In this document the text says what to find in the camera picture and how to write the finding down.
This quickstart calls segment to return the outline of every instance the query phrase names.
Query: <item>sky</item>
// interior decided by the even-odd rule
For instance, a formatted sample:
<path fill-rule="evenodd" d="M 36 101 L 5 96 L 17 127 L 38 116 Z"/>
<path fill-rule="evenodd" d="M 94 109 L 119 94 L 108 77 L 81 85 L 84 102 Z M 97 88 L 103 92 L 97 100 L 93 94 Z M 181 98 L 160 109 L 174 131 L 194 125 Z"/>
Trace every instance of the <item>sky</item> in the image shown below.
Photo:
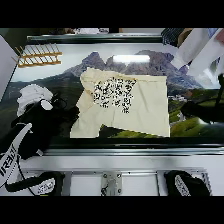
<path fill-rule="evenodd" d="M 12 82 L 29 82 L 36 79 L 43 79 L 63 73 L 65 70 L 74 67 L 82 62 L 84 58 L 93 51 L 97 51 L 104 62 L 113 55 L 132 55 L 141 50 L 151 50 L 163 53 L 175 54 L 177 48 L 162 44 L 128 44 L 128 43 L 110 43 L 110 44 L 58 44 L 62 56 L 58 59 L 62 62 L 60 65 L 35 66 L 30 68 L 16 68 L 12 77 Z"/>

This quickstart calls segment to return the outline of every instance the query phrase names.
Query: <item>black frame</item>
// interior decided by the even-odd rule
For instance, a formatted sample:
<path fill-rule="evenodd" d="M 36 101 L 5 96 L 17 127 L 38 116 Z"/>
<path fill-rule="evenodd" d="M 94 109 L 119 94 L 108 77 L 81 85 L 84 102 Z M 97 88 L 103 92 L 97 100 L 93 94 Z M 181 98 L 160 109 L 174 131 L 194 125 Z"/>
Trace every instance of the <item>black frame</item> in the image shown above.
<path fill-rule="evenodd" d="M 123 33 L 106 34 L 106 35 L 105 34 L 98 34 L 98 35 L 68 34 L 68 35 L 55 35 L 55 36 L 43 35 L 43 36 L 27 37 L 26 45 L 32 45 L 37 43 L 39 44 L 162 43 L 162 37 L 160 34 L 123 34 Z M 174 137 L 174 138 L 147 138 L 147 139 L 140 139 L 140 138 L 68 139 L 62 137 L 54 137 L 51 139 L 49 150 L 47 150 L 45 154 L 46 155 L 67 155 L 67 154 L 70 155 L 80 153 L 81 153 L 80 155 L 82 155 L 83 153 L 88 155 L 217 154 L 223 152 L 222 149 L 223 147 L 224 147 L 224 139 L 221 138 L 209 139 L 205 137 L 201 138 Z"/>

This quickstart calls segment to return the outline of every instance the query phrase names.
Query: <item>mountain image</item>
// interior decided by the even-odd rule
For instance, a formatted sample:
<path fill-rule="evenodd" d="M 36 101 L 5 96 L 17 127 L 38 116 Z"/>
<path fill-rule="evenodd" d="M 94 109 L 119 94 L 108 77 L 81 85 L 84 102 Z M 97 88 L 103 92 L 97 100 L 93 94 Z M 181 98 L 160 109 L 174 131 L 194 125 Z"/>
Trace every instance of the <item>mountain image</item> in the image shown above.
<path fill-rule="evenodd" d="M 113 56 L 107 59 L 106 63 L 102 60 L 98 52 L 92 52 L 89 56 L 82 60 L 81 64 L 65 70 L 64 73 L 51 76 L 44 79 L 37 79 L 32 82 L 10 82 L 2 102 L 0 103 L 0 138 L 10 130 L 11 122 L 17 117 L 18 103 L 17 99 L 21 96 L 20 90 L 27 85 L 37 84 L 48 88 L 52 93 L 61 93 L 61 98 L 67 102 L 67 109 L 74 107 L 82 94 L 83 87 L 80 82 L 80 75 L 86 71 L 88 67 L 100 69 L 102 71 L 116 71 L 128 75 L 153 75 L 153 76 L 167 76 L 167 91 L 169 96 L 180 94 L 182 96 L 194 90 L 201 90 L 202 86 L 194 80 L 193 77 L 187 76 L 187 68 L 183 66 L 177 70 L 170 62 L 173 55 L 169 53 L 154 52 L 150 50 L 142 50 L 136 55 L 148 55 L 150 57 L 149 63 L 114 63 Z M 169 111 L 174 113 L 178 110 L 182 103 L 170 102 Z M 73 123 L 66 124 L 62 128 L 60 136 L 69 137 L 70 129 Z M 102 136 L 111 137 L 122 130 L 112 130 L 104 128 L 101 130 Z M 123 133 L 123 137 L 127 137 L 128 133 Z"/>

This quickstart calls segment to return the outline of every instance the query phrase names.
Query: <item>graphic print on shirt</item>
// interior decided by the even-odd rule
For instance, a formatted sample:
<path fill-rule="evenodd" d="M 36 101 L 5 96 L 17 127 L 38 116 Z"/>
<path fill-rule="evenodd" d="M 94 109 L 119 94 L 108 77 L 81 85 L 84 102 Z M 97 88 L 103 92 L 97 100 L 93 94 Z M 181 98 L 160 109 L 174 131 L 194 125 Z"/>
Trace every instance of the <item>graphic print on shirt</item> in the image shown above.
<path fill-rule="evenodd" d="M 94 87 L 93 101 L 104 108 L 121 107 L 121 111 L 127 114 L 131 107 L 131 100 L 134 98 L 131 90 L 135 83 L 136 80 L 123 80 L 114 77 L 105 82 L 98 82 Z"/>

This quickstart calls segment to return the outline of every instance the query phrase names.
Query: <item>wooden rack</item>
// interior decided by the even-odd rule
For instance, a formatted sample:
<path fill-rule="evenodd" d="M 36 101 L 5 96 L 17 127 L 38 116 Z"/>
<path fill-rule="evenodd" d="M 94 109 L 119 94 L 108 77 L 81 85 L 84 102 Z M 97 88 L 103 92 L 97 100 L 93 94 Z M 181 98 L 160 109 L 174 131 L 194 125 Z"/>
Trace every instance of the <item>wooden rack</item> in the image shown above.
<path fill-rule="evenodd" d="M 51 44 L 49 44 L 50 47 L 46 44 L 34 45 L 33 47 L 30 45 L 26 47 L 28 53 L 21 46 L 21 51 L 17 47 L 15 47 L 20 56 L 18 56 L 17 60 L 13 57 L 12 59 L 17 63 L 19 68 L 61 64 L 61 61 L 58 60 L 58 56 L 62 55 L 62 52 L 59 51 L 56 44 L 54 45 L 56 47 L 56 50 Z"/>

